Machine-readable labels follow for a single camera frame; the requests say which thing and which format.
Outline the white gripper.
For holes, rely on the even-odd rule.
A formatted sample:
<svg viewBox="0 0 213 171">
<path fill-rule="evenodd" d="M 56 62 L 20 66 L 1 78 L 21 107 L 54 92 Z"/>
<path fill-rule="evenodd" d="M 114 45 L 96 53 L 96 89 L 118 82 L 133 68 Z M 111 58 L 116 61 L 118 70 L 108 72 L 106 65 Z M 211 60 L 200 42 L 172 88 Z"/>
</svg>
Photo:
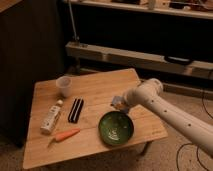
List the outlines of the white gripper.
<svg viewBox="0 0 213 171">
<path fill-rule="evenodd" d="M 134 89 L 130 89 L 123 93 L 122 104 L 127 109 L 133 108 L 137 105 L 137 96 L 135 95 Z"/>
</svg>

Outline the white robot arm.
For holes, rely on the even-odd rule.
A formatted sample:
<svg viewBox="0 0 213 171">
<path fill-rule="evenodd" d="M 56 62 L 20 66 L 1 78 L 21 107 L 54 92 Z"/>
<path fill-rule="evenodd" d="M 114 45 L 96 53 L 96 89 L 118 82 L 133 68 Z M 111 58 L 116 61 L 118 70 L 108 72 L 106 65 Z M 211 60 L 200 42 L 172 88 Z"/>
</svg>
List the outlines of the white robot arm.
<svg viewBox="0 0 213 171">
<path fill-rule="evenodd" d="M 161 98 L 162 91 L 162 83 L 152 78 L 126 91 L 122 101 L 127 108 L 136 105 L 147 108 L 213 157 L 213 126 Z"/>
</svg>

